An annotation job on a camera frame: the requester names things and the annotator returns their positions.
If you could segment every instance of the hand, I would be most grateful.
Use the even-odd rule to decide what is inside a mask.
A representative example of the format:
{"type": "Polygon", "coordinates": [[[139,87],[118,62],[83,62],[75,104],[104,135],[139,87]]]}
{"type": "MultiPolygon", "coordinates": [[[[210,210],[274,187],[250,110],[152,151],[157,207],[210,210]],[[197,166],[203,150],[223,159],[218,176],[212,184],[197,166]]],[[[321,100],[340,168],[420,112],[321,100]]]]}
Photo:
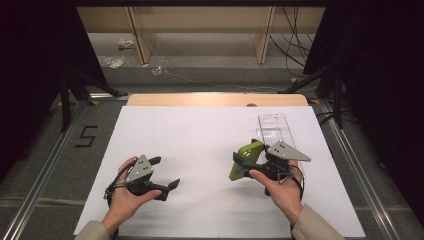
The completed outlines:
{"type": "MultiPolygon", "coordinates": [[[[294,160],[289,160],[289,165],[298,166],[297,161],[294,160]]],[[[296,179],[301,183],[301,173],[298,169],[293,169],[296,179]]],[[[249,173],[268,189],[274,204],[284,213],[292,226],[294,226],[303,209],[300,201],[300,189],[296,183],[291,179],[287,179],[287,181],[280,185],[277,181],[269,179],[257,170],[250,170],[249,173]]]]}
{"type": "MultiPolygon", "coordinates": [[[[119,172],[125,168],[131,162],[137,160],[136,157],[132,157],[124,162],[119,168],[119,172]]],[[[128,170],[125,171],[121,176],[121,179],[126,179],[128,177],[128,170]]],[[[109,234],[112,235],[118,227],[124,223],[126,220],[130,219],[137,209],[144,203],[158,197],[162,192],[160,190],[152,190],[144,195],[135,196],[128,191],[126,187],[118,187],[115,189],[112,203],[110,205],[109,211],[104,217],[102,223],[105,225],[109,234]]]]}

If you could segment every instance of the left hand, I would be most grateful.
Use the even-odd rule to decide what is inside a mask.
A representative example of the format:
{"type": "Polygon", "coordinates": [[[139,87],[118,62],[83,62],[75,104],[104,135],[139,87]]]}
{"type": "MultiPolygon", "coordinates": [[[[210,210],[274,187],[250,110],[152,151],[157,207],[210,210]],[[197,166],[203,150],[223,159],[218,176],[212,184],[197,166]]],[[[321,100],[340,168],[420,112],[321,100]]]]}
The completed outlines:
{"type": "MultiPolygon", "coordinates": [[[[132,157],[126,160],[119,168],[120,172],[131,162],[137,160],[137,157],[132,157]]],[[[128,177],[128,170],[125,171],[119,178],[119,180],[126,179],[128,177]]],[[[138,208],[144,203],[158,197],[162,192],[160,190],[152,190],[148,193],[136,196],[128,191],[126,187],[118,187],[115,189],[112,197],[112,203],[109,211],[104,217],[102,223],[108,229],[110,235],[112,235],[119,226],[126,220],[130,219],[138,208]]]]}

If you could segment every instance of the white table surface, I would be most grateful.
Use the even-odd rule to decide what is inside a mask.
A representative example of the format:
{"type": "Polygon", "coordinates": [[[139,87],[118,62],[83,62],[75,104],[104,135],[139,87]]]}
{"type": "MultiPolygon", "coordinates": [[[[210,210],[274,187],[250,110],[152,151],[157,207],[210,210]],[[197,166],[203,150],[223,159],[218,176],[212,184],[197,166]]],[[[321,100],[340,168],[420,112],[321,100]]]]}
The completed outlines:
{"type": "Polygon", "coordinates": [[[78,233],[107,212],[104,190],[129,157],[161,156],[151,180],[180,178],[120,227],[144,238],[290,238],[289,222],[253,179],[230,181],[232,153],[258,138],[260,114],[285,114],[296,148],[312,158],[303,203],[344,237],[365,237],[311,107],[123,107],[87,199],[78,233]]]}

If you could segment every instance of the sleeve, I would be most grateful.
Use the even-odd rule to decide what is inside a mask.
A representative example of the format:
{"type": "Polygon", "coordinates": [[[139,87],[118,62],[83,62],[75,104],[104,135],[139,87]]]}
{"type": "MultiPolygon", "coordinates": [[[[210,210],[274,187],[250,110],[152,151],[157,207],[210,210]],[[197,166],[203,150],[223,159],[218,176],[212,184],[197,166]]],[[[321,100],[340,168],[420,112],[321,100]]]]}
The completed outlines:
{"type": "Polygon", "coordinates": [[[308,205],[303,207],[292,230],[292,235],[296,240],[344,239],[321,215],[308,205]]]}
{"type": "Polygon", "coordinates": [[[109,231],[99,221],[90,221],[81,232],[76,236],[75,240],[109,240],[109,231]]]}

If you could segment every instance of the aluminum rail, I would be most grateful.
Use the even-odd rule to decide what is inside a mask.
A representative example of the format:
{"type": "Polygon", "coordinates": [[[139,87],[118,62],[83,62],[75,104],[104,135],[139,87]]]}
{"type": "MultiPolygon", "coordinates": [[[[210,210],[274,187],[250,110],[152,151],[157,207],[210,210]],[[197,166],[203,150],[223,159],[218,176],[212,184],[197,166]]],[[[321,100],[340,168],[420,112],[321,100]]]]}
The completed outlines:
{"type": "Polygon", "coordinates": [[[66,146],[69,136],[73,132],[73,127],[75,125],[75,122],[78,120],[78,117],[80,113],[82,112],[82,110],[84,109],[85,105],[86,105],[86,102],[77,103],[75,111],[74,111],[74,116],[72,118],[71,123],[69,124],[68,129],[63,133],[60,133],[60,136],[58,140],[56,141],[55,146],[50,152],[50,155],[47,158],[47,161],[44,164],[43,168],[41,169],[40,173],[38,174],[37,179],[32,185],[31,190],[29,191],[28,195],[24,199],[21,207],[15,214],[14,218],[10,222],[10,225],[6,231],[6,234],[3,237],[4,240],[19,239],[20,235],[22,234],[22,231],[24,230],[25,225],[27,224],[33,212],[35,205],[37,204],[37,201],[39,197],[41,196],[41,193],[43,192],[48,179],[50,178],[50,175],[55,169],[55,166],[63,152],[64,146],[66,146]]]}
{"type": "MultiPolygon", "coordinates": [[[[321,108],[323,112],[333,111],[327,100],[322,101],[321,108]]],[[[355,176],[359,188],[361,189],[362,194],[365,197],[365,200],[367,201],[371,212],[373,213],[374,218],[377,221],[378,226],[380,227],[384,239],[400,240],[399,233],[396,230],[389,213],[384,208],[383,203],[381,202],[375,189],[373,188],[343,129],[340,129],[333,119],[330,119],[329,123],[331,126],[331,130],[333,131],[337,142],[339,143],[343,154],[346,157],[349,167],[351,168],[352,173],[355,176]]]]}

